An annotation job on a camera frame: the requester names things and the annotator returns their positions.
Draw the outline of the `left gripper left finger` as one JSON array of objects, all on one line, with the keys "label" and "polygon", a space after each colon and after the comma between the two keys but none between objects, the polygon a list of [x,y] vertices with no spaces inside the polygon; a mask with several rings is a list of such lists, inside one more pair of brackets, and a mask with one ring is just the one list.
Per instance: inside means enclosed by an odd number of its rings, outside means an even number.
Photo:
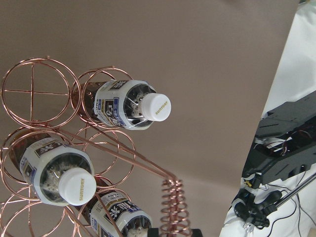
[{"label": "left gripper left finger", "polygon": [[147,237],[159,237],[159,229],[149,228],[147,232]]}]

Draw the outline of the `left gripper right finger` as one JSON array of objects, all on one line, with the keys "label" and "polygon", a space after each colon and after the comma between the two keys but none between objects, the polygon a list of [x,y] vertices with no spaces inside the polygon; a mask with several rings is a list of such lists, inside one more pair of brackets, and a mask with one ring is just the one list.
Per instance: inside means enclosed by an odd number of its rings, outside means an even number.
[{"label": "left gripper right finger", "polygon": [[202,232],[200,229],[192,229],[192,237],[202,237]]}]

